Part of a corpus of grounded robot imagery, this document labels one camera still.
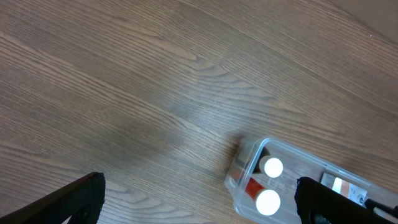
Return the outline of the white orange plaster box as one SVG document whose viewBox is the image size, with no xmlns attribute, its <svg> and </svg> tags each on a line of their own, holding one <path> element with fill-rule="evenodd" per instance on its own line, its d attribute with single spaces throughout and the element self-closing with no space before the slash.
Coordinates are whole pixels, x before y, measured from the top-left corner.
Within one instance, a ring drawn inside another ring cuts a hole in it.
<svg viewBox="0 0 398 224">
<path fill-rule="evenodd" d="M 364 204 L 368 193 L 367 190 L 326 172 L 322 175 L 321 184 L 358 205 Z"/>
</svg>

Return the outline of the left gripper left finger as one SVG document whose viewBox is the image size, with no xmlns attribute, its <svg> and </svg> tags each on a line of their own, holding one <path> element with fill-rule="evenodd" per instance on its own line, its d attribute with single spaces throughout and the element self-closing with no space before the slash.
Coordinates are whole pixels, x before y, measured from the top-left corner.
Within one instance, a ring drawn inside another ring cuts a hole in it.
<svg viewBox="0 0 398 224">
<path fill-rule="evenodd" d="M 105 197 L 106 181 L 101 172 L 88 175 L 1 217 L 1 223 L 96 224 Z"/>
</svg>

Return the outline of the black bottle white cap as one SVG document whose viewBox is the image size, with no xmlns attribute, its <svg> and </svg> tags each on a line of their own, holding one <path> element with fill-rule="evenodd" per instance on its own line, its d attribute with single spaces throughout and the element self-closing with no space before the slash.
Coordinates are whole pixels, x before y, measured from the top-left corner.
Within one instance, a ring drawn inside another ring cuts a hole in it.
<svg viewBox="0 0 398 224">
<path fill-rule="evenodd" d="M 282 161 L 272 156 L 269 150 L 263 147 L 254 166 L 253 174 L 265 174 L 270 178 L 276 178 L 282 174 L 283 168 Z"/>
</svg>

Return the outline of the orange tube white cap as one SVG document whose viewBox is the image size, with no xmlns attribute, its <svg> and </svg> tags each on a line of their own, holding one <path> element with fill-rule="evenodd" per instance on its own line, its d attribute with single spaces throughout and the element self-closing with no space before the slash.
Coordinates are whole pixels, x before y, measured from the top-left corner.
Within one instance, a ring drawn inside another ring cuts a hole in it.
<svg viewBox="0 0 398 224">
<path fill-rule="evenodd" d="M 235 211 L 249 219 L 260 219 L 276 214 L 281 206 L 279 194 L 261 181 L 264 174 L 249 175 L 242 169 L 229 172 L 230 193 Z"/>
</svg>

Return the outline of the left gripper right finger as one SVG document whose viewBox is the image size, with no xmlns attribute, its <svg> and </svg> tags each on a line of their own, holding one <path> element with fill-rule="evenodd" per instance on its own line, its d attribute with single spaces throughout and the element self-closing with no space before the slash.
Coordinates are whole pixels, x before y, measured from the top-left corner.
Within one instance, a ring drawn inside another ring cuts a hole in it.
<svg viewBox="0 0 398 224">
<path fill-rule="evenodd" d="M 392 224 L 375 209 L 397 218 L 397 207 L 372 199 L 366 200 L 363 206 L 358 205 L 309 177 L 297 180 L 294 199 L 302 224 Z"/>
</svg>

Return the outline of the clear plastic container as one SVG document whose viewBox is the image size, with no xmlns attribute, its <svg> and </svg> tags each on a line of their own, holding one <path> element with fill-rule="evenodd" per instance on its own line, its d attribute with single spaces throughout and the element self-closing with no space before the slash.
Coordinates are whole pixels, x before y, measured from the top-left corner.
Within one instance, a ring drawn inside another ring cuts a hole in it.
<svg viewBox="0 0 398 224">
<path fill-rule="evenodd" d="M 270 178 L 264 174 L 260 178 L 266 187 L 270 187 L 279 194 L 281 206 L 276 214 L 269 217 L 261 217 L 260 219 L 250 219 L 252 221 L 258 223 L 302 223 L 298 216 L 294 199 L 297 180 L 301 177 L 309 177 L 321 183 L 324 172 L 367 190 L 366 200 L 372 199 L 391 208 L 397 207 L 396 194 L 302 149 L 268 136 L 263 138 L 243 138 L 240 140 L 237 155 L 231 163 L 224 182 L 229 192 L 231 188 L 231 184 L 229 184 L 230 170 L 238 168 L 249 175 L 253 175 L 254 166 L 263 147 L 266 147 L 272 156 L 280 159 L 284 167 L 279 177 Z M 375 209 L 375 212 L 392 223 L 397 223 L 397 218 L 378 209 Z"/>
</svg>

